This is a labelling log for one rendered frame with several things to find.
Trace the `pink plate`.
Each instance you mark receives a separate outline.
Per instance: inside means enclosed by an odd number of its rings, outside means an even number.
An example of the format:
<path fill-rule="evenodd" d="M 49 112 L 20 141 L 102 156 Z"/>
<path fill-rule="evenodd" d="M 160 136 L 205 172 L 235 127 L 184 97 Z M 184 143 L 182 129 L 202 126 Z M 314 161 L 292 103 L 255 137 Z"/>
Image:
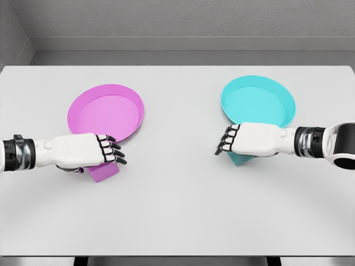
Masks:
<path fill-rule="evenodd" d="M 71 104 L 67 124 L 73 134 L 109 135 L 123 141 L 140 126 L 143 101 L 133 89 L 105 84 L 80 94 Z"/>

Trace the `pink block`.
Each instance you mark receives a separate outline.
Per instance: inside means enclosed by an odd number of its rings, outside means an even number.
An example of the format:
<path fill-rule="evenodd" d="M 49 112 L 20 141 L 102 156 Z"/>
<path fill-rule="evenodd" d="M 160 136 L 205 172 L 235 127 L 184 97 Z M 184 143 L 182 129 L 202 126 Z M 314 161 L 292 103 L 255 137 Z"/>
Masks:
<path fill-rule="evenodd" d="M 87 170 L 95 182 L 101 182 L 119 173 L 116 163 L 103 163 L 99 166 L 87 167 Z"/>

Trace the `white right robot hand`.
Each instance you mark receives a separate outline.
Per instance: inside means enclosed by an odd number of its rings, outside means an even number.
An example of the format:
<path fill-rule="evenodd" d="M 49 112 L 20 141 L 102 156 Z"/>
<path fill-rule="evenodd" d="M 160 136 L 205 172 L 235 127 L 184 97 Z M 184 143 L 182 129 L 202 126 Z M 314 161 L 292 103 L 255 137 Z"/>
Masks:
<path fill-rule="evenodd" d="M 215 155 L 233 152 L 238 155 L 270 157 L 278 153 L 277 139 L 282 129 L 276 125 L 244 122 L 227 127 Z"/>

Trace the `cyan block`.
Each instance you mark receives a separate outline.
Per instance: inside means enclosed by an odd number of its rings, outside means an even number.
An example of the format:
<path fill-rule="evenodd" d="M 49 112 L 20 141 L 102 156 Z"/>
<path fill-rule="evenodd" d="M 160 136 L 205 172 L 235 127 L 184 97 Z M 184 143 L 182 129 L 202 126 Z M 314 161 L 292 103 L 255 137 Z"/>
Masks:
<path fill-rule="evenodd" d="M 245 164 L 246 162 L 248 162 L 249 160 L 252 160 L 254 158 L 254 156 L 239 155 L 234 152 L 228 152 L 227 154 L 229 155 L 230 159 L 233 161 L 235 166 L 241 166 L 241 165 Z"/>

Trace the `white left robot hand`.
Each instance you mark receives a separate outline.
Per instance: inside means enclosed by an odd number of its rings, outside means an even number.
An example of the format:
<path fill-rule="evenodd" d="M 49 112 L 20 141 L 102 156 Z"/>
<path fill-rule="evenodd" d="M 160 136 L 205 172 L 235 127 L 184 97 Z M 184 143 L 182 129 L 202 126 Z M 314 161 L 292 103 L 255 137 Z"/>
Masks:
<path fill-rule="evenodd" d="M 50 142 L 54 164 L 63 171 L 84 172 L 103 163 L 126 165 L 116 139 L 109 135 L 75 134 L 56 137 Z"/>

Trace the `cyan plate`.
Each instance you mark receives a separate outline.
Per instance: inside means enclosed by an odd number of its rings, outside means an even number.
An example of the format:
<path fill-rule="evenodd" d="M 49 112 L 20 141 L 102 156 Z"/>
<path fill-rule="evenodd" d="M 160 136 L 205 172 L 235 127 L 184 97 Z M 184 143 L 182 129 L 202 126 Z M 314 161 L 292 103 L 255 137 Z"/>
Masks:
<path fill-rule="evenodd" d="M 230 81 L 222 90 L 221 107 L 234 124 L 256 122 L 284 128 L 296 114 L 292 94 L 277 81 L 257 75 Z"/>

